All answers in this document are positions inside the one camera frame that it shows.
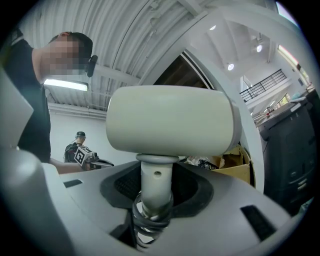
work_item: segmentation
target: cardboard box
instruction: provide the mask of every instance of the cardboard box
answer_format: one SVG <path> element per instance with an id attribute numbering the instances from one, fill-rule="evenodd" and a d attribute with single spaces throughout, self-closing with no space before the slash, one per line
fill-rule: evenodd
<path id="1" fill-rule="evenodd" d="M 212 156 L 210 162 L 219 167 L 219 169 L 215 169 L 213 172 L 233 176 L 243 180 L 254 188 L 256 187 L 253 162 L 242 146 L 237 145 L 221 156 Z"/>

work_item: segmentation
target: cap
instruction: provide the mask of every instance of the cap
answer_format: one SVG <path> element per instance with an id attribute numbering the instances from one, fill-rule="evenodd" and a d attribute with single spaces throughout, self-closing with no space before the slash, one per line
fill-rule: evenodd
<path id="1" fill-rule="evenodd" d="M 87 37 L 85 34 L 82 34 L 79 32 L 70 32 L 70 36 L 79 40 L 79 42 L 83 43 L 83 51 L 82 51 L 83 57 L 89 59 L 92 54 L 92 47 L 93 47 L 92 40 L 89 37 Z"/>
<path id="2" fill-rule="evenodd" d="M 86 134 L 83 132 L 83 131 L 78 131 L 77 133 L 76 133 L 76 136 L 75 136 L 76 138 L 77 137 L 84 137 L 84 138 L 86 138 Z"/>

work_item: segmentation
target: round ceiling light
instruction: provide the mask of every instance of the round ceiling light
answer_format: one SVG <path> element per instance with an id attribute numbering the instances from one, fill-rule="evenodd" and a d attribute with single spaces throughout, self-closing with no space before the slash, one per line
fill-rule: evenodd
<path id="1" fill-rule="evenodd" d="M 258 47 L 256 48 L 256 51 L 257 51 L 258 53 L 260 53 L 261 50 L 262 50 L 262 45 L 258 45 Z"/>
<path id="2" fill-rule="evenodd" d="M 228 70 L 230 71 L 230 70 L 233 70 L 234 69 L 234 67 L 235 67 L 235 65 L 233 65 L 232 63 L 228 66 Z"/>

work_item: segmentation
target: person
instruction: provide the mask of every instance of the person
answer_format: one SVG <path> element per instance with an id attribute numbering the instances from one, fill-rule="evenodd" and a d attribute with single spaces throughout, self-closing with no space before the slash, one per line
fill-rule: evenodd
<path id="1" fill-rule="evenodd" d="M 33 153 L 42 163 L 53 164 L 59 174 L 81 172 L 77 163 L 51 158 L 50 115 L 45 94 L 46 79 L 79 74 L 86 68 L 93 48 L 92 40 L 78 32 L 62 32 L 42 48 L 32 48 L 19 29 L 6 48 L 3 68 L 12 83 L 33 108 L 18 142 L 22 150 Z"/>
<path id="2" fill-rule="evenodd" d="M 75 142 L 69 144 L 64 150 L 64 162 L 65 163 L 76 163 L 75 154 L 78 147 L 83 146 L 86 140 L 86 134 L 83 131 L 78 131 L 75 136 Z"/>

